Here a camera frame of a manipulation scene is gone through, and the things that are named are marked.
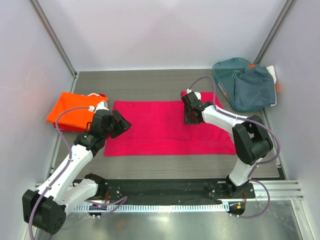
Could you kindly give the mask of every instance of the blue-gray cloth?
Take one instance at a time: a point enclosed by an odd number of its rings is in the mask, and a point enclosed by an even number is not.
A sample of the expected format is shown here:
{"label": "blue-gray cloth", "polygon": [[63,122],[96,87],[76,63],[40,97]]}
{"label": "blue-gray cloth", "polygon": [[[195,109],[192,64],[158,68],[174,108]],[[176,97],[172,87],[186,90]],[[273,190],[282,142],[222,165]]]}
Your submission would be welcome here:
{"label": "blue-gray cloth", "polygon": [[265,66],[247,67],[235,78],[234,101],[247,110],[258,110],[276,103],[274,79]]}

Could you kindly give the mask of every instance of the reflective floor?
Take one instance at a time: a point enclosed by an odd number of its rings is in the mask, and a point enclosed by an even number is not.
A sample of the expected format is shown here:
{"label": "reflective floor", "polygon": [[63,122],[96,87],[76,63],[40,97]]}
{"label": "reflective floor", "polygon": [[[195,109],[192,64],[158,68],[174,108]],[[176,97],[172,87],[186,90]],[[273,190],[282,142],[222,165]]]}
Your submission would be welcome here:
{"label": "reflective floor", "polygon": [[[245,215],[259,213],[266,202],[248,202]],[[113,214],[87,219],[71,214],[53,240],[302,240],[290,201],[274,201],[254,219],[236,219],[226,212]],[[47,240],[48,236],[38,236]]]}

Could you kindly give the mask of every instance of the folded cloth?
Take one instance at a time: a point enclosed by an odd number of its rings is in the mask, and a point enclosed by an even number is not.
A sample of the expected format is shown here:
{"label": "folded cloth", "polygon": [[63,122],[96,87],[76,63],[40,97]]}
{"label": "folded cloth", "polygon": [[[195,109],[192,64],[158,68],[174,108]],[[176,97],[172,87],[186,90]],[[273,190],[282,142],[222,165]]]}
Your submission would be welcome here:
{"label": "folded cloth", "polygon": [[[56,127],[56,120],[64,111],[75,107],[97,106],[101,101],[107,101],[108,98],[103,94],[90,94],[88,96],[63,92],[47,117],[47,121]],[[64,114],[58,124],[59,128],[65,132],[83,132],[87,123],[92,121],[94,113],[87,109],[77,109]]]}
{"label": "folded cloth", "polygon": [[[213,94],[202,92],[201,99],[212,102]],[[216,104],[222,107],[218,98]],[[105,156],[236,154],[226,131],[212,124],[184,124],[182,100],[115,101],[113,108],[132,127],[107,139]]]}
{"label": "folded cloth", "polygon": [[234,101],[247,110],[259,110],[276,103],[275,82],[265,66],[247,67],[234,80]]}

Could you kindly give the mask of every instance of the red cloth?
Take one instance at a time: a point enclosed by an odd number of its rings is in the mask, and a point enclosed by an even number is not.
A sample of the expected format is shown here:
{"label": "red cloth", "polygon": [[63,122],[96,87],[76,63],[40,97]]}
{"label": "red cloth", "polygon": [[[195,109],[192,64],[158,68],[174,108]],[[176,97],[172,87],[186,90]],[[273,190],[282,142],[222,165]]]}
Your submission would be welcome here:
{"label": "red cloth", "polygon": [[[212,102],[213,94],[202,92],[201,98]],[[216,104],[222,107],[218,98]],[[212,124],[184,124],[182,100],[115,101],[113,108],[132,127],[107,139],[105,156],[236,154],[226,131]]]}

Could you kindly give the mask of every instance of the gray tabletop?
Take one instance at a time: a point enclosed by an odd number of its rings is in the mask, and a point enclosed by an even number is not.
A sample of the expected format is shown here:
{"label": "gray tabletop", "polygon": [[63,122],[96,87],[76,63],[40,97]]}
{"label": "gray tabletop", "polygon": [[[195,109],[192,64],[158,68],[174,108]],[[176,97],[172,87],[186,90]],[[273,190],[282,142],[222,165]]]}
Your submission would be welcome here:
{"label": "gray tabletop", "polygon": [[[108,97],[109,108],[119,101],[179,101],[180,92],[202,76],[212,76],[210,69],[183,70],[135,70],[80,72],[74,93],[88,95],[104,93]],[[202,80],[194,91],[210,92],[210,80]],[[217,89],[223,107],[232,111],[229,103]],[[261,115],[260,112],[240,113],[241,115]],[[77,133],[65,133],[72,144]],[[233,169],[237,156],[224,154],[206,155],[150,155],[150,156],[103,156],[101,150],[79,173],[83,178],[88,173],[107,179],[170,179],[170,178],[225,178]],[[61,142],[55,166],[68,154]],[[259,167],[253,174],[258,178],[278,177],[275,163]]]}

